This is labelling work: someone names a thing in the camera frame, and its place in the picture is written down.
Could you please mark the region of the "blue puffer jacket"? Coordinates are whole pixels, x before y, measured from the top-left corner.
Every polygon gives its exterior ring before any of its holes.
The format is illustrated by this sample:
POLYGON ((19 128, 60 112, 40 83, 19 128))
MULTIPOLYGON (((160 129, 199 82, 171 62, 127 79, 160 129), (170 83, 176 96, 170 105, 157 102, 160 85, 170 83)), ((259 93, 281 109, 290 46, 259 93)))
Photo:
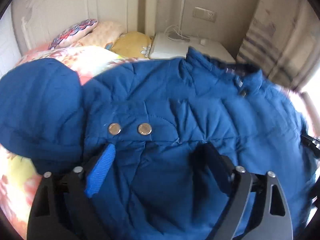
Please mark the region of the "blue puffer jacket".
POLYGON ((190 48, 185 58, 125 63, 81 84, 56 59, 1 78, 1 144, 38 173, 69 173, 108 144, 116 149, 90 198, 110 239, 207 239, 228 197, 196 155, 211 143, 249 172, 274 172, 293 238, 311 209, 316 158, 303 116, 251 64, 190 48))

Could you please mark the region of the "floral bed quilt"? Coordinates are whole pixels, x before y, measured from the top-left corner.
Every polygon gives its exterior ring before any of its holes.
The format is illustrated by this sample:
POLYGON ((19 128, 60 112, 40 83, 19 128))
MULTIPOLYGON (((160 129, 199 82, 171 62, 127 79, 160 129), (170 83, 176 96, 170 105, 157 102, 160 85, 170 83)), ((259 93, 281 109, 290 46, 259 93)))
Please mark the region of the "floral bed quilt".
MULTIPOLYGON (((80 46, 29 53, 14 66, 44 58, 56 59, 76 71, 81 84, 108 68, 148 59, 124 57, 97 46, 80 46)), ((27 238, 31 205, 41 178, 30 159, 19 157, 1 146, 1 221, 7 220, 19 239, 27 238)))

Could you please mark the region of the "patterned window curtain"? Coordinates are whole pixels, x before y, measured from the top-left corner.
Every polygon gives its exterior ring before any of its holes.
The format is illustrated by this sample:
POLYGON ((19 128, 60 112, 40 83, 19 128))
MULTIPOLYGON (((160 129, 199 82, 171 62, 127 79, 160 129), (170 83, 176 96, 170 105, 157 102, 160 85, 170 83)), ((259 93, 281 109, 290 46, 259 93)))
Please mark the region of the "patterned window curtain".
POLYGON ((319 18, 308 0, 259 0, 236 59, 301 90, 319 68, 319 18))

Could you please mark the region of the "white desk lamp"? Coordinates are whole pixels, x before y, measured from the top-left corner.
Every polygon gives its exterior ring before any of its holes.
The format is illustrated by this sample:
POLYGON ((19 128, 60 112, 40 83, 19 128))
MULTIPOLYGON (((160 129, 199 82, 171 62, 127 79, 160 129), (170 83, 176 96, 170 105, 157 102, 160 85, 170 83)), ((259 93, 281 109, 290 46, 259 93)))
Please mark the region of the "white desk lamp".
POLYGON ((168 30, 169 29, 172 30, 168 34, 168 39, 172 41, 186 41, 189 39, 189 37, 184 36, 182 33, 184 6, 185 6, 185 0, 181 0, 178 24, 177 25, 173 24, 171 27, 168 28, 168 30))

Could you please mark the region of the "colourful patterned pillow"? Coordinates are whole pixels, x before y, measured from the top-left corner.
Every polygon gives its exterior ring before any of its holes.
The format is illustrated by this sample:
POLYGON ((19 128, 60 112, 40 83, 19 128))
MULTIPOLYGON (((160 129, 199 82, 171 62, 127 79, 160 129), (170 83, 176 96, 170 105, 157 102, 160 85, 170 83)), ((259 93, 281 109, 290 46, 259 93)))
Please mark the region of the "colourful patterned pillow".
POLYGON ((52 40, 48 50, 70 46, 93 31, 97 25, 98 20, 89 18, 70 26, 52 40))

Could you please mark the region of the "yellow pillow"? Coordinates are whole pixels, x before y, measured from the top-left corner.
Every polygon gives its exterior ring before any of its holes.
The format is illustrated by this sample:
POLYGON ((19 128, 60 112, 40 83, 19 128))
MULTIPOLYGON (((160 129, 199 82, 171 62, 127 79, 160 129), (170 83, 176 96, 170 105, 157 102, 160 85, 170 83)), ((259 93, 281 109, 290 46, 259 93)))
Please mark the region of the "yellow pillow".
POLYGON ((121 34, 111 50, 127 58, 148 59, 153 39, 137 31, 121 34))

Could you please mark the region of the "beige checkered pillow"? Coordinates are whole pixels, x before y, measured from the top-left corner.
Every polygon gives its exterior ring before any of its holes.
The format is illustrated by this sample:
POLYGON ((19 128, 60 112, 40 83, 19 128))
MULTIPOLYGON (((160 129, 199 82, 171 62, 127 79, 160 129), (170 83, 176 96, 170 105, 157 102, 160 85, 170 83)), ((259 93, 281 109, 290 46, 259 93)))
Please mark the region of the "beige checkered pillow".
POLYGON ((125 28, 118 22, 105 21, 98 25, 78 42, 82 46, 98 46, 110 50, 125 28))

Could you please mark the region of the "white wooden headboard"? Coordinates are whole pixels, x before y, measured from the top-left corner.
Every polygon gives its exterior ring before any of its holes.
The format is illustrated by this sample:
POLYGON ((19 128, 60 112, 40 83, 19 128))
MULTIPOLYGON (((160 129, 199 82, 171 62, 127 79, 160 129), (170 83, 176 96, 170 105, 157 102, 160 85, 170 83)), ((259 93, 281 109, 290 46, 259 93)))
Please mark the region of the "white wooden headboard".
POLYGON ((88 18, 153 36, 156 7, 157 0, 13 0, 11 13, 18 47, 25 53, 88 18))

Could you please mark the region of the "wall socket plate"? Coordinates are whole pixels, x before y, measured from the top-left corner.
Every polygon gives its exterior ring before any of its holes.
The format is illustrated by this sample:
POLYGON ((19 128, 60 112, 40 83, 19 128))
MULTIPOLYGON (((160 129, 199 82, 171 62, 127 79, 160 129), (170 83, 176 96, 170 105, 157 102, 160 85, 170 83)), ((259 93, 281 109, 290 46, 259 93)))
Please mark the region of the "wall socket plate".
POLYGON ((193 17, 214 23, 216 21, 216 12, 201 7, 195 7, 193 9, 193 17))

